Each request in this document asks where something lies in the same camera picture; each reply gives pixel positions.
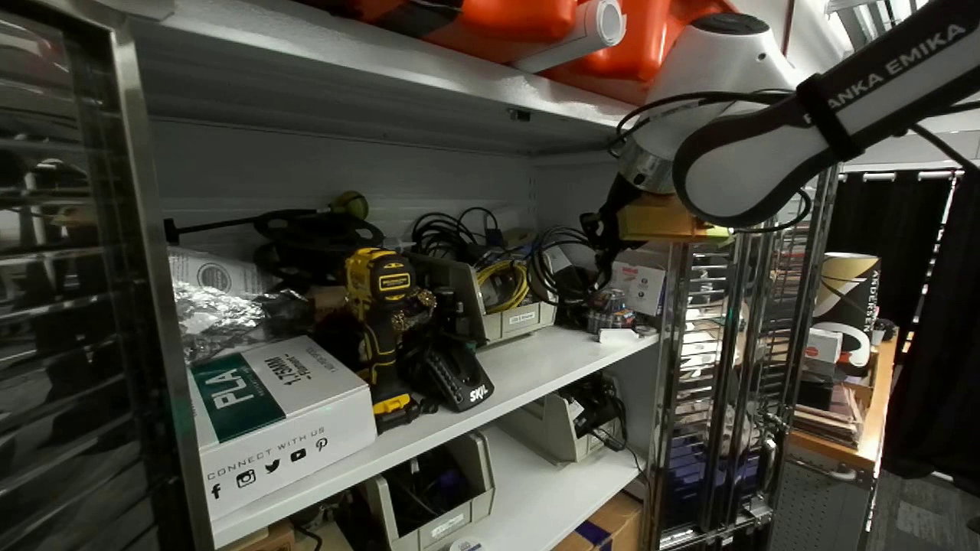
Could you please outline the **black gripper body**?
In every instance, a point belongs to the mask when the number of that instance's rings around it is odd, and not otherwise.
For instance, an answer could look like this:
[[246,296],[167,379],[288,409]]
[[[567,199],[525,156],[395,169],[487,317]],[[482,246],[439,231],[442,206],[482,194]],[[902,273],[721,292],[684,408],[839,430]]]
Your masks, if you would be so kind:
[[602,278],[612,278],[612,259],[628,251],[628,241],[619,233],[619,211],[636,195],[641,189],[628,178],[614,178],[602,206],[597,208],[593,251]]

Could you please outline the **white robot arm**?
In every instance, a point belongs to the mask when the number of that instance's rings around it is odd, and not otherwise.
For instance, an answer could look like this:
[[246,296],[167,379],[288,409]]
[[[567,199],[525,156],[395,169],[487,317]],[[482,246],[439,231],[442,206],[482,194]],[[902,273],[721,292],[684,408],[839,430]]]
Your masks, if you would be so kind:
[[590,233],[608,273],[644,194],[669,194],[717,227],[756,227],[816,173],[948,109],[980,83],[980,4],[929,0],[834,67],[803,76],[748,14],[690,23],[668,48]]

